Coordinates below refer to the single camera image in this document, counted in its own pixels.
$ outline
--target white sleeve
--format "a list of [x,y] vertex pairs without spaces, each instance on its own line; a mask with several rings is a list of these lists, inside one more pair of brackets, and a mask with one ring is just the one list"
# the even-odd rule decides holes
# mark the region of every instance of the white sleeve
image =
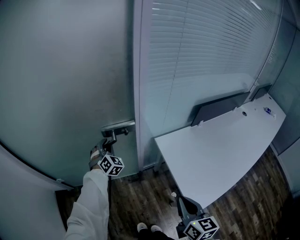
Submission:
[[83,178],[83,187],[67,220],[65,240],[106,240],[109,218],[108,177],[93,169]]

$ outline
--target pant leg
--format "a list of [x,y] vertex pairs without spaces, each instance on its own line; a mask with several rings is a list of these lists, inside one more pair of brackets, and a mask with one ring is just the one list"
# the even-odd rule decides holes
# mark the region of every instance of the pant leg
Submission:
[[167,235],[165,235],[161,231],[153,232],[151,239],[154,239],[154,240],[174,240],[173,238],[169,238]]
[[100,169],[85,174],[81,194],[67,220],[65,240],[106,240],[109,217],[108,177]]
[[139,232],[138,240],[151,240],[152,232],[149,229],[142,229]]

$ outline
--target shoe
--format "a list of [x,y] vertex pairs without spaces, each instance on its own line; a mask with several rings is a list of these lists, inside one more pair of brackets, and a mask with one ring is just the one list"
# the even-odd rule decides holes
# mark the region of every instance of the shoe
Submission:
[[162,230],[159,226],[153,225],[153,226],[151,227],[151,232],[154,233],[155,231],[163,232],[163,230]]
[[136,228],[138,232],[140,232],[142,229],[148,229],[145,223],[139,223]]

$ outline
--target white tabletop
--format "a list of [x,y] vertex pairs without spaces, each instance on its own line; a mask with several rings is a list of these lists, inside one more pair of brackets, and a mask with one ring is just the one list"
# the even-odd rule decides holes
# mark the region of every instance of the white tabletop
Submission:
[[186,127],[155,141],[181,193],[205,208],[247,173],[284,119],[285,113],[266,94],[200,127]]

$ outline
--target dark wood plank floor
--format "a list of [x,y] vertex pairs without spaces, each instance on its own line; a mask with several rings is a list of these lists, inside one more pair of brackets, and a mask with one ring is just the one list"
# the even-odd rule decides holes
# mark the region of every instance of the dark wood plank floor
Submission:
[[[180,222],[177,208],[172,207],[171,192],[179,193],[171,173],[163,165],[158,174],[148,169],[112,181],[112,205],[109,230],[111,239],[136,239],[136,225],[157,224],[177,239]],[[63,222],[66,223],[80,188],[56,192]],[[251,170],[205,211],[220,225],[215,239],[277,239],[280,219],[290,192],[279,163],[268,148]]]

